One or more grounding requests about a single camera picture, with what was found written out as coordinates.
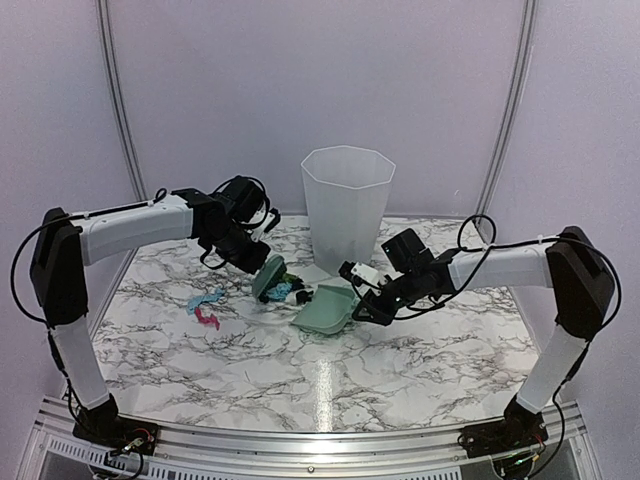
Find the green hand brush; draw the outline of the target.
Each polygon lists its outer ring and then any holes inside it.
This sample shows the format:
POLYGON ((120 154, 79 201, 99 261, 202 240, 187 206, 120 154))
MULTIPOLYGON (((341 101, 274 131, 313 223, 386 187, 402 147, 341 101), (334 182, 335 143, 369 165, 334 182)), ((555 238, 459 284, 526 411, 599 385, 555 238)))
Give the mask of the green hand brush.
POLYGON ((252 296, 261 303, 268 303, 267 292, 280 283, 286 271, 287 267, 282 255, 270 256, 253 280, 252 296))

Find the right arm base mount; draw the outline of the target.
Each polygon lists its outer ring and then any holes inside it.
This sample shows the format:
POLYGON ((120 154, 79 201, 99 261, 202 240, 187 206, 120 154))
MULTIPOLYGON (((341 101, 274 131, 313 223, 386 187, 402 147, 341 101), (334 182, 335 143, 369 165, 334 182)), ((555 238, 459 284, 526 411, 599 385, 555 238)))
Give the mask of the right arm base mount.
POLYGON ((533 413, 514 396, 498 420, 463 427, 457 442, 469 458, 541 446, 549 436, 542 413, 533 413))

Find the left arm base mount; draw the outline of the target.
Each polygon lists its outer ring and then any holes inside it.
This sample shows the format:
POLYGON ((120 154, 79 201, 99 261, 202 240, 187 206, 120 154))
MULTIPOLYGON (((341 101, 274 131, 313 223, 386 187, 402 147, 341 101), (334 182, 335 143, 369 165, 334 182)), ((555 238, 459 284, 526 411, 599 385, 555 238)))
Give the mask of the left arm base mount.
POLYGON ((159 425, 121 416, 112 394, 96 408, 80 407, 74 422, 73 436, 81 440, 118 451, 123 451, 135 440, 141 440, 135 449, 143 455, 152 455, 156 449, 159 425))

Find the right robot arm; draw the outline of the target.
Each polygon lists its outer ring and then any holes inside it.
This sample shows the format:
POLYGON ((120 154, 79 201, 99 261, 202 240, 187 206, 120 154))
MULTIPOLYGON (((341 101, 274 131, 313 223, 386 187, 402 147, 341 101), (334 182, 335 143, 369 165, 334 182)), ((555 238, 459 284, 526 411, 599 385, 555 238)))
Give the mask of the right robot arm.
POLYGON ((542 410, 587 355, 596 336, 620 309, 622 287, 608 256, 577 226, 506 244, 462 245, 434 254, 407 229, 383 250, 392 276, 346 261, 339 275, 365 287, 354 320, 380 326, 409 321, 444 308, 467 291, 505 288, 515 298, 538 357, 505 407, 495 438, 515 448, 529 437, 542 410))

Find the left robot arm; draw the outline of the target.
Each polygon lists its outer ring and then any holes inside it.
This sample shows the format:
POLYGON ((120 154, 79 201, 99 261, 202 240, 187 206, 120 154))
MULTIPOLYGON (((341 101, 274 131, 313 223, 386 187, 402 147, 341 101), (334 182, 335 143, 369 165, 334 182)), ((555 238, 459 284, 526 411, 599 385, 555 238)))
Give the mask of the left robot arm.
POLYGON ((28 275, 40 310, 22 313, 46 327, 59 368, 88 416, 86 426, 102 443, 119 444, 127 430, 93 336, 132 256, 148 246, 191 241, 202 263, 216 255, 220 267, 254 275, 270 252, 264 236, 279 221, 265 189, 236 177, 212 193, 161 189, 147 200, 104 209, 53 207, 24 237, 11 263, 10 288, 17 288, 17 267, 30 249, 28 275))

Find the green plastic dustpan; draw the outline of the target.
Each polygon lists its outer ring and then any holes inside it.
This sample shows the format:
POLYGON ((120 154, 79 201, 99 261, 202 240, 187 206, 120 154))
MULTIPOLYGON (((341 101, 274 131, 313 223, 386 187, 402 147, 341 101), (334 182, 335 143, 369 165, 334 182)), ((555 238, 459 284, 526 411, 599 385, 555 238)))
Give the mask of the green plastic dustpan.
POLYGON ((351 320, 357 303, 351 288, 320 284, 291 324, 305 331, 334 335, 351 320))

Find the light blue paper scrap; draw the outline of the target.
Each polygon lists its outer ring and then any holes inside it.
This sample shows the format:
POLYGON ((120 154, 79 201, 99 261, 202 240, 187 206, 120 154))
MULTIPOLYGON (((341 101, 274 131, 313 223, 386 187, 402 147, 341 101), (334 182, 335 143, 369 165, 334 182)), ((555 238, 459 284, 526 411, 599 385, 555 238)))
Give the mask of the light blue paper scrap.
POLYGON ((269 289, 266 295, 269 301, 284 302, 287 299, 287 296, 292 292, 292 289, 292 284, 283 282, 269 289))

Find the pink scrap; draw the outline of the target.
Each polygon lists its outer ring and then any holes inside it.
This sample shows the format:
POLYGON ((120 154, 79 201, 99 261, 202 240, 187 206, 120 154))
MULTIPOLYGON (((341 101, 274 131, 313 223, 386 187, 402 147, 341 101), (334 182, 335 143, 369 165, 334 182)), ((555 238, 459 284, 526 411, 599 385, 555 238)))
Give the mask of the pink scrap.
POLYGON ((196 316, 199 323, 203 325, 213 326, 217 331, 220 330, 220 321, 215 315, 203 312, 200 307, 196 307, 194 309, 194 315, 196 316))

